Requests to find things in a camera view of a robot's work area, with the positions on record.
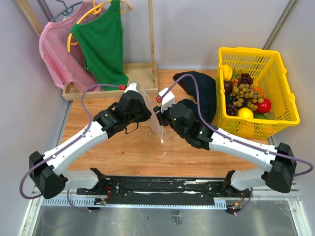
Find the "clear zip top bag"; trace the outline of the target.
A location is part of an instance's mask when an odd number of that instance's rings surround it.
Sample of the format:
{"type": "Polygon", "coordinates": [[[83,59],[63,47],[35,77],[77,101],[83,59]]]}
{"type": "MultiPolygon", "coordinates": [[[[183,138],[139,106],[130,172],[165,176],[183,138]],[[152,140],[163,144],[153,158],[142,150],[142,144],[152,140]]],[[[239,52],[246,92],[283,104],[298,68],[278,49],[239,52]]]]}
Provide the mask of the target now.
{"type": "Polygon", "coordinates": [[[158,118],[154,112],[155,105],[143,88],[141,89],[141,94],[144,98],[144,102],[148,110],[152,113],[151,118],[148,120],[149,125],[151,129],[159,136],[160,141],[163,144],[164,143],[164,128],[163,126],[160,126],[158,118]]]}

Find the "brown longan fruit bunch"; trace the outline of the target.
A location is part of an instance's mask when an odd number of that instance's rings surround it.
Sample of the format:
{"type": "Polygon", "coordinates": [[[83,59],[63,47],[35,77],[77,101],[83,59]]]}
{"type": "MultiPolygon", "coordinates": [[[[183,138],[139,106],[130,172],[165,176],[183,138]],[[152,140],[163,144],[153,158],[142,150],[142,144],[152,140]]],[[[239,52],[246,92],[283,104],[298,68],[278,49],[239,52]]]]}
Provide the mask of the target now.
{"type": "Polygon", "coordinates": [[[264,102],[262,93],[249,84],[240,84],[238,87],[234,87],[231,95],[236,99],[232,102],[232,105],[236,108],[247,107],[252,111],[256,111],[258,105],[264,102]]]}

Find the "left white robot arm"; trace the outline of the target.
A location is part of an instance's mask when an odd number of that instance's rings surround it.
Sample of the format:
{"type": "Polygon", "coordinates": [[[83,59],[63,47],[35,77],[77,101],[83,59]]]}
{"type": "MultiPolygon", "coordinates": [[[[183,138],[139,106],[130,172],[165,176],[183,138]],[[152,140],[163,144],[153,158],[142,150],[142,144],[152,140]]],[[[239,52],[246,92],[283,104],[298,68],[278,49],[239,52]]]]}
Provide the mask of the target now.
{"type": "Polygon", "coordinates": [[[99,112],[76,135],[43,154],[35,151],[29,156],[29,176],[45,199],[51,199],[64,190],[85,189],[101,194],[105,190],[105,175],[97,168],[87,171],[68,171],[68,166],[92,147],[113,135],[126,131],[128,125],[150,119],[143,96],[129,90],[119,102],[99,112]]]}

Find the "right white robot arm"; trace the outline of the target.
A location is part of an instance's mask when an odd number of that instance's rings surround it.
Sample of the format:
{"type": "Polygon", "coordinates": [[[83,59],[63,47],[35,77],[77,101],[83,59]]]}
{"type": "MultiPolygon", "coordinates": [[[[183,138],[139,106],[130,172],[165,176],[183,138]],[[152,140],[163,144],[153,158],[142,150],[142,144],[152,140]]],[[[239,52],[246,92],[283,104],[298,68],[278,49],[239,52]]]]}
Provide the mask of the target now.
{"type": "Polygon", "coordinates": [[[229,171],[225,177],[223,191],[233,197],[251,187],[268,186],[280,193],[291,191],[296,161],[288,159],[293,152],[288,144],[264,145],[236,137],[211,124],[196,119],[193,111],[178,103],[163,110],[154,107],[161,126],[171,127],[194,148],[224,152],[256,165],[246,171],[229,171]]]}

